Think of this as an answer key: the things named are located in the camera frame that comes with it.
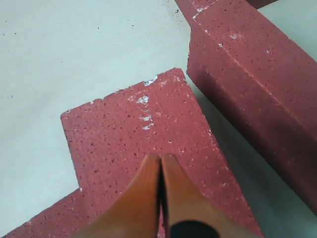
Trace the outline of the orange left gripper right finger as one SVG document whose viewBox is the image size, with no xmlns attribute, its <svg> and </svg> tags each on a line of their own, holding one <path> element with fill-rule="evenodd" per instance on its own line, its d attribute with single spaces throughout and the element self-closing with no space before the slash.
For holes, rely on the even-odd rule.
<svg viewBox="0 0 317 238">
<path fill-rule="evenodd" d="M 258 238 L 213 206 L 173 154 L 161 157 L 170 238 Z"/>
</svg>

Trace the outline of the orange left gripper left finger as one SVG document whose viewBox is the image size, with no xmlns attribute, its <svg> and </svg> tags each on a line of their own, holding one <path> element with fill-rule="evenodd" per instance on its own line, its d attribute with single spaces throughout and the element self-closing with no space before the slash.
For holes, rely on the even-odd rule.
<svg viewBox="0 0 317 238">
<path fill-rule="evenodd" d="M 156 238 L 159 229 L 160 157 L 150 153 L 119 199 L 75 238 Z"/>
</svg>

